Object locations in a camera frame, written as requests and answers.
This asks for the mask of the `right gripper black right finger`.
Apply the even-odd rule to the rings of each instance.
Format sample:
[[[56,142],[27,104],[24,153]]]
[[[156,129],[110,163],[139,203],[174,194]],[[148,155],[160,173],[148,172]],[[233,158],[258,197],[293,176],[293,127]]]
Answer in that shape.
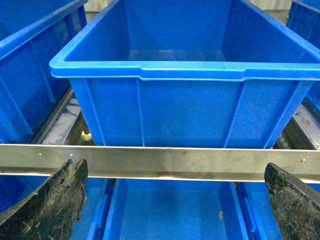
[[[320,192],[270,162],[264,171],[271,209],[284,240],[320,238]]]

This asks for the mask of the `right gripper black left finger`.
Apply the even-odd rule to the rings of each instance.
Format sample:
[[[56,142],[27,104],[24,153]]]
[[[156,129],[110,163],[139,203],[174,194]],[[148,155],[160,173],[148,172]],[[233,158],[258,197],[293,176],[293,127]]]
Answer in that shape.
[[[2,240],[69,240],[87,200],[88,163],[66,161],[26,198],[0,214]]]

